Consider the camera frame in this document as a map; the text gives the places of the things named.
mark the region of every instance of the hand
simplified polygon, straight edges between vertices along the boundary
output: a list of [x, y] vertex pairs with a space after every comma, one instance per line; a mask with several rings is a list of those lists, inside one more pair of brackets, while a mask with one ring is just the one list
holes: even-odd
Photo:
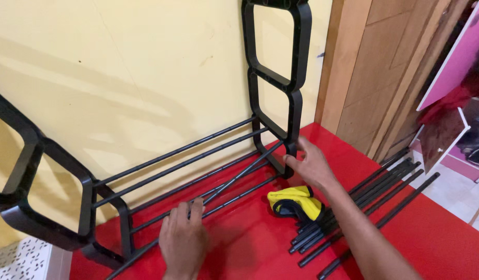
[[191, 280], [198, 277], [208, 245], [208, 234], [202, 225], [204, 209], [203, 199], [197, 198], [191, 206], [189, 220], [187, 202], [179, 203], [163, 219], [160, 249], [167, 264], [164, 280]]
[[289, 167], [293, 168], [309, 185], [323, 190], [327, 187], [340, 183], [331, 171], [323, 152], [305, 137], [299, 137], [297, 148], [305, 152], [302, 155], [303, 161], [297, 160], [290, 155], [283, 156], [283, 160]]

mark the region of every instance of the yellow wall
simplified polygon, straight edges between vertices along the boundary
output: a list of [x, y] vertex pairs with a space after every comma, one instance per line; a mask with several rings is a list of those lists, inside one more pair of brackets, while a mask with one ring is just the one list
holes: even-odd
[[[251, 114], [241, 1], [0, 1], [0, 93], [105, 178], [209, 135]], [[313, 27], [302, 125], [313, 121], [331, 2], [312, 1]], [[257, 52], [289, 77], [291, 15], [255, 8]], [[260, 82], [267, 114], [286, 127], [286, 96]], [[220, 137], [112, 185], [115, 191], [246, 134]], [[265, 136], [263, 141], [272, 141]], [[0, 121], [0, 190], [23, 143]], [[134, 206], [247, 151], [235, 145], [157, 180], [124, 199]], [[80, 184], [43, 157], [30, 195], [40, 213], [77, 230]], [[112, 218], [111, 206], [98, 222]], [[0, 218], [0, 247], [22, 238]]]

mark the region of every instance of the red tabletop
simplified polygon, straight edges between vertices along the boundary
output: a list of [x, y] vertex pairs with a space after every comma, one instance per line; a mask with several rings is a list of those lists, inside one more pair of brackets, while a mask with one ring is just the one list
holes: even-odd
[[[323, 150], [330, 167], [347, 190], [380, 167], [318, 124], [302, 128], [300, 134]], [[278, 152], [277, 155], [281, 155], [283, 150]], [[137, 213], [134, 225], [227, 181], [254, 159], [245, 160]], [[272, 168], [264, 167], [242, 178], [207, 209], [231, 199], [272, 174]], [[304, 182], [298, 175], [288, 181], [277, 179], [207, 217], [204, 225], [210, 234], [211, 245], [199, 279], [316, 279], [317, 273], [347, 247], [345, 240], [341, 239], [303, 269], [298, 267], [297, 262], [303, 257], [299, 253], [288, 253], [290, 240], [296, 236], [295, 220], [273, 216], [266, 195], [270, 191], [299, 185]], [[370, 219], [373, 222], [379, 220], [412, 190], [410, 186], [405, 188]], [[316, 196], [327, 203], [320, 194]], [[156, 238], [159, 229], [160, 223], [157, 223], [138, 232], [134, 236], [136, 246], [141, 247]], [[381, 232], [425, 279], [479, 279], [479, 232], [423, 194], [387, 223]], [[120, 252], [118, 218], [97, 226], [97, 238], [105, 247]], [[160, 249], [155, 247], [117, 279], [160, 279], [164, 271]], [[110, 272], [110, 269], [85, 259], [80, 251], [74, 252], [70, 279], [104, 279]], [[351, 258], [329, 278], [362, 279], [362, 276]]]

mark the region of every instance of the tiled floor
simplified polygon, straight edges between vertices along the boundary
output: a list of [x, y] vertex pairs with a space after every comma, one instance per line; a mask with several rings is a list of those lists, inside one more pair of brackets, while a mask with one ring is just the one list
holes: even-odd
[[[413, 150], [405, 156], [405, 158], [407, 157], [412, 157], [413, 162], [421, 162], [421, 166], [417, 169], [424, 169], [423, 156], [420, 153]], [[439, 172], [441, 175], [423, 191], [423, 194], [455, 214], [461, 220], [469, 222], [479, 207], [479, 183], [477, 184], [441, 164], [434, 171]], [[426, 175], [422, 174], [410, 185], [417, 188], [426, 178]], [[473, 227], [479, 230], [479, 216]]]

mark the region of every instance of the yellow cloth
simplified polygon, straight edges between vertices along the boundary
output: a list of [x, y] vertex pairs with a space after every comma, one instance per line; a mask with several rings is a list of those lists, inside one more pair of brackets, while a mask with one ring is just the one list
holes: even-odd
[[[291, 187], [280, 191], [272, 191], [268, 193], [268, 199], [271, 208], [274, 207], [276, 202], [282, 199], [293, 200], [302, 207], [302, 210], [312, 221], [315, 221], [321, 213], [321, 202], [312, 197], [311, 191], [309, 191], [307, 186]], [[280, 207], [281, 205], [277, 206], [277, 209], [273, 210], [279, 211]]]

